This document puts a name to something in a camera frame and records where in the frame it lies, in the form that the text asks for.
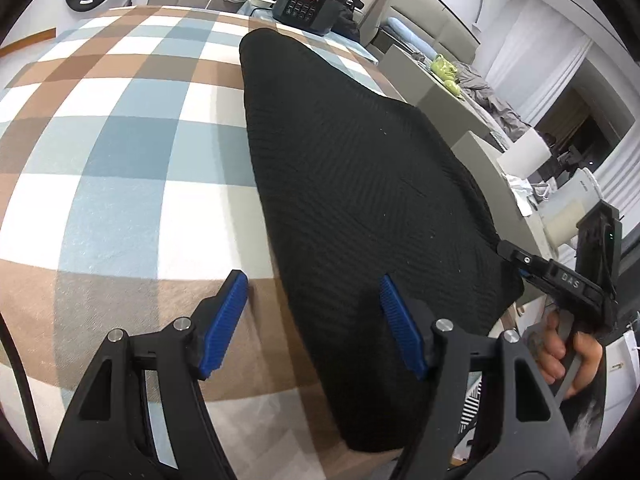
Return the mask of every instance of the folded black fabric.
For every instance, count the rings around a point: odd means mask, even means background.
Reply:
[[[386,272],[486,334],[522,293],[484,198],[423,113],[261,28],[240,44],[251,158],[290,309],[351,449],[404,446],[427,393],[383,318]]]

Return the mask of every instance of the checkered tablecloth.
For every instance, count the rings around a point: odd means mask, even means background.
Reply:
[[[339,42],[181,7],[112,9],[81,22],[0,93],[0,308],[49,452],[109,329],[158,330],[242,269],[250,303],[223,367],[202,383],[238,477],[356,479],[392,455],[351,452],[340,440],[278,279],[238,53],[259,27],[296,38],[374,92],[397,95]],[[2,408],[28,441],[12,372],[0,360]],[[173,463],[157,390],[150,395],[159,455]]]

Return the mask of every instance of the wooden baseboard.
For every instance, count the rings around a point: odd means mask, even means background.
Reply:
[[[7,46],[0,48],[0,57],[6,56],[7,54],[11,54],[12,52],[16,52],[17,50],[27,48],[28,46],[41,43],[43,41],[53,40],[55,37],[56,37],[55,28],[48,28],[47,30],[43,30],[42,32],[36,32],[36,34],[31,34],[26,38],[22,38],[21,40],[14,41],[13,43],[9,43]]]

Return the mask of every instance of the toilet paper roll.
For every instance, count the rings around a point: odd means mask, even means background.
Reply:
[[[571,200],[568,205],[551,219],[545,219],[546,239],[553,248],[568,243],[578,234],[575,226],[587,212],[579,200]]]
[[[498,164],[506,174],[527,178],[544,164],[551,152],[536,130],[530,128],[513,146],[498,157]]]

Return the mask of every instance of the gray blanket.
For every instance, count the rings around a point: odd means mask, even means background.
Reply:
[[[458,69],[459,85],[463,92],[489,112],[511,140],[518,140],[530,129],[531,126],[520,119],[507,101],[494,93],[494,89],[482,79],[475,68],[459,61],[454,62],[454,65]]]

